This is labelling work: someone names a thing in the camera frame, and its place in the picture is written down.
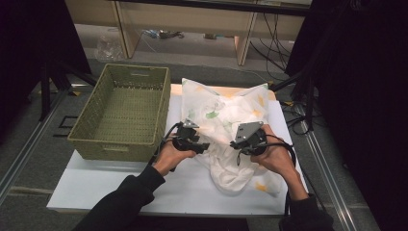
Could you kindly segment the green woven basket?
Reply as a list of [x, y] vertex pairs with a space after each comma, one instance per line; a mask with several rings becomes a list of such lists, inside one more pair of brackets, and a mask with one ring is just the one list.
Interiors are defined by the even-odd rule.
[[68, 140], [86, 160], [148, 162], [165, 133], [166, 67], [106, 64]]

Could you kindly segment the person's left hand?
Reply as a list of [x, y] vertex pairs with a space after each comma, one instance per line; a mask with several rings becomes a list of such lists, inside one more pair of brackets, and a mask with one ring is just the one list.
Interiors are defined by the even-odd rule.
[[176, 149], [172, 143], [172, 140], [167, 139], [153, 167], [162, 176], [166, 176], [183, 160], [187, 158], [193, 158], [195, 155], [196, 153], [192, 150], [180, 151]]

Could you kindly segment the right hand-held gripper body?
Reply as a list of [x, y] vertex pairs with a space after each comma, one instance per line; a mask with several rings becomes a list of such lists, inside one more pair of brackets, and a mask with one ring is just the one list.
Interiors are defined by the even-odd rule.
[[262, 121], [257, 121], [241, 123], [238, 126], [234, 142], [242, 146], [242, 154], [258, 156], [266, 151], [267, 136], [262, 129], [263, 125]]

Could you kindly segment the black metal stand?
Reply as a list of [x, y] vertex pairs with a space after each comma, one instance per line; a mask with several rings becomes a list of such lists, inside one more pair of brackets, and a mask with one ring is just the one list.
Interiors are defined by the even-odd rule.
[[277, 92], [294, 84], [291, 98], [294, 101], [305, 100], [306, 110], [304, 120], [307, 125], [308, 132], [314, 130], [313, 126], [313, 98], [314, 98], [314, 80], [313, 77], [306, 71], [299, 71], [289, 79], [284, 80], [279, 84], [273, 84], [269, 87], [270, 90]]
[[83, 72], [72, 65], [59, 60], [51, 60], [43, 63], [40, 74], [41, 116], [44, 121], [51, 114], [51, 107], [56, 105], [56, 100], [51, 101], [50, 83], [53, 83], [58, 92], [73, 92], [73, 87], [67, 75], [72, 74], [85, 83], [95, 86], [95, 77]]

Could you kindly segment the white cloth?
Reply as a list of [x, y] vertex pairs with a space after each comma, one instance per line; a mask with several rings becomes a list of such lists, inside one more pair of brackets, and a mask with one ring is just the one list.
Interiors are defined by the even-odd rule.
[[194, 120], [199, 125], [202, 141], [209, 149], [196, 160], [210, 171], [215, 186], [223, 193], [240, 193], [251, 180], [258, 164], [230, 146], [243, 123], [268, 123], [268, 97], [247, 98], [223, 96], [206, 103]]

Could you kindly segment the person's dark legs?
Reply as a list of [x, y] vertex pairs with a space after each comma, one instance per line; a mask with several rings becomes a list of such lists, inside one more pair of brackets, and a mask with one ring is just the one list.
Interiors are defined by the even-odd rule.
[[249, 231], [245, 218], [137, 217], [125, 231]]

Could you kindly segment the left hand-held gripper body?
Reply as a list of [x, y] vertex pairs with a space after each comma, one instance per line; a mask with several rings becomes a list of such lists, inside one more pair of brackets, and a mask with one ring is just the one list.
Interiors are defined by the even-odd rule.
[[177, 132], [172, 138], [172, 144], [179, 151], [194, 151], [196, 154], [201, 153], [201, 146], [197, 143], [199, 137], [195, 129], [198, 125], [186, 118], [177, 125]]

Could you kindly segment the metal floor rail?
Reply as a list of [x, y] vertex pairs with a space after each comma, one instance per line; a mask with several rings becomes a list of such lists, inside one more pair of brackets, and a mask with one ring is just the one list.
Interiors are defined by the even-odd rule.
[[39, 141], [42, 139], [46, 129], [54, 119], [61, 103], [68, 96], [68, 90], [59, 90], [51, 103], [51, 109], [48, 115], [37, 123], [29, 139], [24, 143], [19, 153], [16, 155], [13, 163], [9, 167], [5, 176], [0, 180], [0, 205], [6, 199], [12, 185], [19, 176], [20, 172], [28, 163], [32, 153], [37, 148]]
[[320, 148], [318, 139], [313, 131], [306, 133], [306, 139], [309, 143], [310, 149], [312, 151], [315, 162], [318, 166], [321, 178], [324, 182], [326, 189], [328, 190], [329, 196], [333, 203], [334, 209], [337, 213], [339, 221], [342, 225], [344, 231], [357, 231], [354, 219], [350, 210], [348, 209], [344, 197], [340, 192], [340, 189], [335, 182], [335, 178], [323, 156], [323, 152]]

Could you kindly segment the clear plastic bag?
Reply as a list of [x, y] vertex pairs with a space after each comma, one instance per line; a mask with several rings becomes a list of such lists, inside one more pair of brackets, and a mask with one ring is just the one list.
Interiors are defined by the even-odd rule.
[[114, 38], [100, 36], [94, 50], [94, 57], [101, 63], [120, 62], [124, 60], [120, 42]]

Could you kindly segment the light wooden desk frame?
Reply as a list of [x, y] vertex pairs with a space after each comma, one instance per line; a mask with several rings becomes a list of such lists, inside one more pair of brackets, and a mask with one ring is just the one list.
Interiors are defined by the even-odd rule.
[[134, 56], [143, 29], [232, 36], [238, 64], [245, 63], [249, 40], [265, 38], [273, 28], [282, 40], [295, 40], [302, 16], [246, 13], [111, 0], [64, 0], [76, 24], [115, 26], [123, 54]]

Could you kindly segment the leaf print pillowcase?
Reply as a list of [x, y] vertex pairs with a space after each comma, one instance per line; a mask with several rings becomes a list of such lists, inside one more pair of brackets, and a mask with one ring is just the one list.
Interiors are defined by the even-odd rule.
[[[213, 87], [205, 86], [193, 80], [183, 79], [181, 106], [182, 117], [188, 118], [192, 122], [196, 123], [194, 120], [196, 119], [196, 114], [201, 110], [201, 108], [210, 100], [220, 98], [221, 96], [227, 99], [232, 99], [236, 96], [244, 96], [247, 98], [267, 96], [269, 102], [268, 86], [266, 84], [262, 84], [247, 90], [227, 93], [218, 91]], [[269, 194], [279, 194], [281, 192], [281, 177], [278, 174], [270, 172], [264, 167], [258, 165], [254, 175], [243, 190], [246, 188], [255, 189]]]

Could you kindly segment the person's right hand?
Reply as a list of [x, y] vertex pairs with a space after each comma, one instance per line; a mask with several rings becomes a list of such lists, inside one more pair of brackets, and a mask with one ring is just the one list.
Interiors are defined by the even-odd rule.
[[263, 125], [262, 130], [267, 135], [268, 148], [261, 155], [251, 156], [250, 160], [281, 175], [285, 180], [296, 175], [289, 150], [283, 146], [284, 142], [273, 133], [268, 124]]

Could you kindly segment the dark curtain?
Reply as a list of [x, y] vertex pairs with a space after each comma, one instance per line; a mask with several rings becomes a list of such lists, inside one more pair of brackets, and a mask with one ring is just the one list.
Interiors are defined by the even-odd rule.
[[90, 74], [65, 0], [0, 0], [0, 142], [43, 72]]
[[319, 107], [381, 231], [408, 231], [408, 0], [312, 0], [287, 71], [311, 59], [336, 16], [315, 74]]

